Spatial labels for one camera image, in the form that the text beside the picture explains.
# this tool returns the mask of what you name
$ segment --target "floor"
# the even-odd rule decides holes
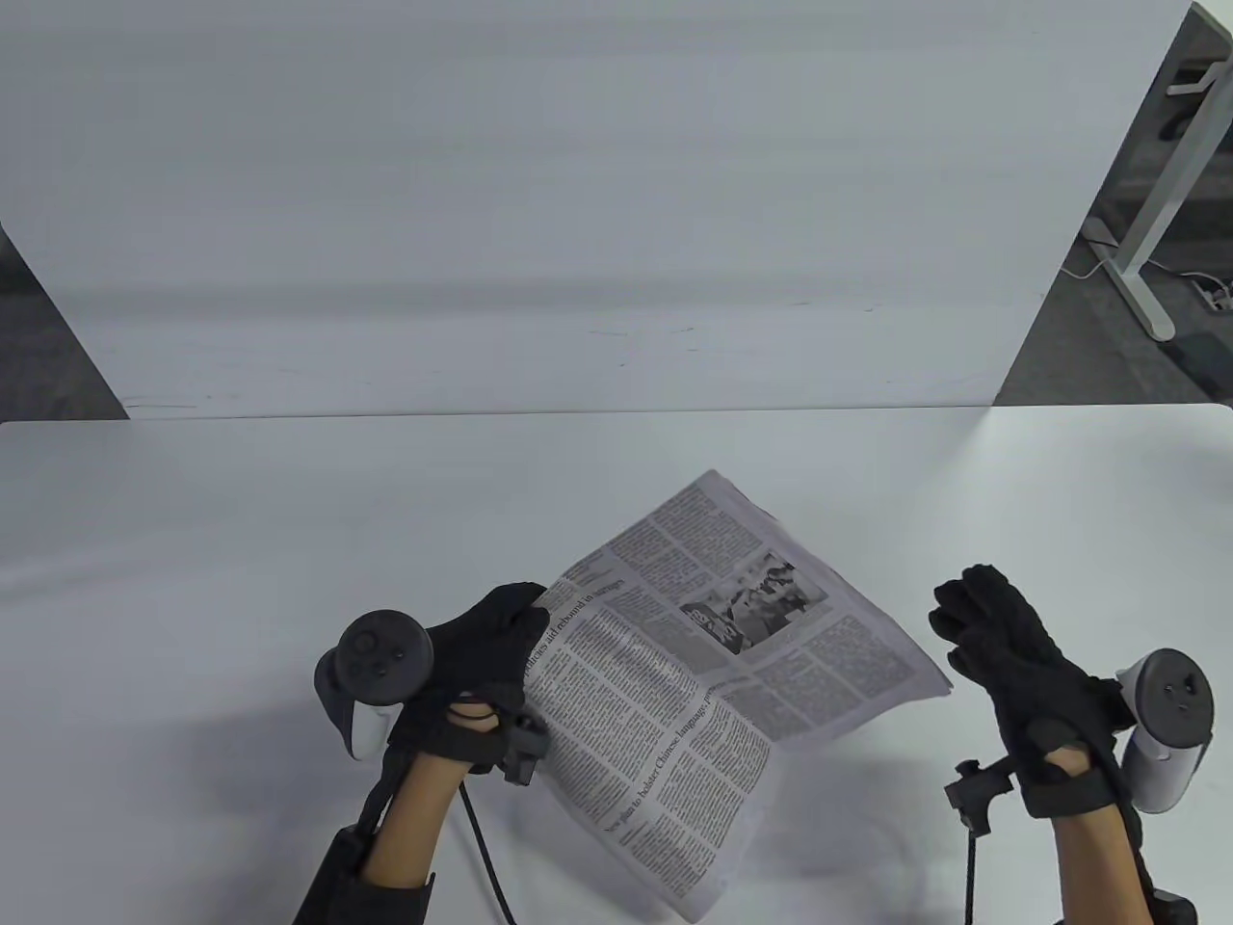
[[[1213,38],[1201,37],[1198,60],[1228,53]],[[1155,127],[1186,105],[1169,99],[1144,104],[1141,118],[1152,132],[1096,204],[1115,233],[1124,232],[1173,149],[1155,137]],[[1233,133],[1155,257],[1174,270],[1233,279]],[[1076,238],[1064,266],[1083,275],[1095,258]],[[1233,317],[1207,312],[1189,281],[1154,268],[1144,278],[1179,335],[1210,332],[1233,348]],[[1097,271],[1086,280],[1058,274],[996,403],[1201,401],[1210,398],[1147,337],[1105,273]],[[0,422],[123,417],[123,407],[0,231]]]

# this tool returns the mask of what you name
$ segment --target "white table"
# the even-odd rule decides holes
[[[1173,645],[1223,698],[1231,460],[1215,406],[5,424],[6,915],[290,921],[372,779],[311,689],[346,622],[438,620],[496,582],[551,580],[708,466],[937,659],[931,588],[993,561],[1090,670]],[[794,768],[707,921],[958,921],[964,832],[941,788],[999,751],[986,698],[958,681]],[[1233,915],[1222,741],[1147,821],[1157,879],[1205,921]],[[475,793],[522,921],[672,919],[541,788]],[[1015,797],[993,821],[980,919],[1054,921],[1048,826]],[[464,825],[430,921],[496,923]]]
[[[1233,43],[1231,0],[1203,0],[1194,4],[1194,9]],[[1134,317],[1153,339],[1160,342],[1171,340],[1178,328],[1139,271],[1152,259],[1160,238],[1233,125],[1233,51],[1223,64],[1213,65],[1207,78],[1211,83],[1198,112],[1169,157],[1120,245],[1111,245],[1115,239],[1101,220],[1089,217],[1083,226],[1084,237],[1104,263],[1105,271]]]

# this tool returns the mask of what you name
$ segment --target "newspaper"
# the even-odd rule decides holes
[[[951,684],[885,613],[710,471],[540,599],[529,703],[571,816],[688,921],[719,899],[783,754]]]

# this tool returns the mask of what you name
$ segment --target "forearm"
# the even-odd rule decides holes
[[[1086,755],[1062,749],[1052,763],[1076,775]],[[1134,852],[1116,805],[1053,820],[1065,925],[1152,925]]]
[[[461,713],[491,714],[487,704],[455,704]],[[480,731],[496,726],[494,718],[450,722]],[[386,812],[381,830],[360,877],[375,887],[417,889],[428,883],[433,852],[445,824],[450,803],[471,765],[462,761],[417,755],[402,787]]]

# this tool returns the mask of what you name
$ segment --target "hand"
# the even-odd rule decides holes
[[[534,582],[502,585],[461,617],[429,628],[428,687],[451,698],[467,693],[498,709],[520,709],[526,660],[547,628],[547,610],[534,606],[544,591]]]
[[[930,624],[956,644],[951,666],[989,693],[1030,812],[1064,814],[1068,803],[1075,812],[1129,808],[1113,734],[1132,720],[1116,682],[1094,678],[1063,656],[1032,606],[993,566],[973,566],[933,594],[940,607]],[[1086,747],[1104,786],[1089,778],[1081,793],[1071,787],[1047,796],[1067,776],[1046,756],[1074,742]]]
[[[526,660],[547,627],[547,612],[534,607],[543,593],[531,582],[502,585],[461,617],[430,628],[433,673],[403,705],[390,745],[466,761],[481,773],[498,763],[508,720],[525,702]],[[459,712],[488,704],[481,715],[496,715],[487,723],[460,722]]]

